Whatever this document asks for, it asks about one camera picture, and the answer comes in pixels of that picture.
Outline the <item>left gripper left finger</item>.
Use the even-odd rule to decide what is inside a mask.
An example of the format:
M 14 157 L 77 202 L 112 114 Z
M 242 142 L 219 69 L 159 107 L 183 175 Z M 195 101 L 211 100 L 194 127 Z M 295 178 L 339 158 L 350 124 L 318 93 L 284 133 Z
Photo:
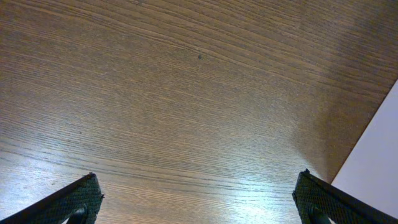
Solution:
M 1 223 L 94 223 L 103 199 L 97 176 L 91 172 Z

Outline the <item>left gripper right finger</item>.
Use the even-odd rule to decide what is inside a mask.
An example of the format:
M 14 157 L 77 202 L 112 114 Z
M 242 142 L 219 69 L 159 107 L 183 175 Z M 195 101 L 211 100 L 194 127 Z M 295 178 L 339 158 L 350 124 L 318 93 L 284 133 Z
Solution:
M 309 170 L 300 172 L 292 193 L 302 223 L 393 223 L 397 219 L 350 196 Z

